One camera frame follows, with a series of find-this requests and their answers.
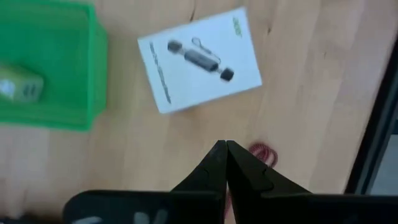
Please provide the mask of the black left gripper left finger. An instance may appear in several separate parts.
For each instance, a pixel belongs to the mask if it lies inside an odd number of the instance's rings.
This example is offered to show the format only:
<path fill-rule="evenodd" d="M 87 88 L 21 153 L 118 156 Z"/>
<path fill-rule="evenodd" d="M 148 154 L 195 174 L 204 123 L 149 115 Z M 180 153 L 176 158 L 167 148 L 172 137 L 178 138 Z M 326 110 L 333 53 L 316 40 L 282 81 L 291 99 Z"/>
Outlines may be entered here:
<path fill-rule="evenodd" d="M 218 140 L 199 165 L 172 191 L 209 191 L 226 193 L 228 146 Z"/>

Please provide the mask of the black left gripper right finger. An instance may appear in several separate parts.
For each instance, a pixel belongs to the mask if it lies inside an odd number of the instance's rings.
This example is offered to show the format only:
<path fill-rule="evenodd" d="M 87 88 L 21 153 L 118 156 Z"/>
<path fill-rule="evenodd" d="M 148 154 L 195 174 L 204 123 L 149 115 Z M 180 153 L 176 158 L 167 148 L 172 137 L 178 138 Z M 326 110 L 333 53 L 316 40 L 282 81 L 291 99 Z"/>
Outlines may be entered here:
<path fill-rule="evenodd" d="M 272 195 L 307 194 L 308 190 L 292 182 L 260 161 L 235 141 L 228 140 L 227 180 L 231 194 Z"/>

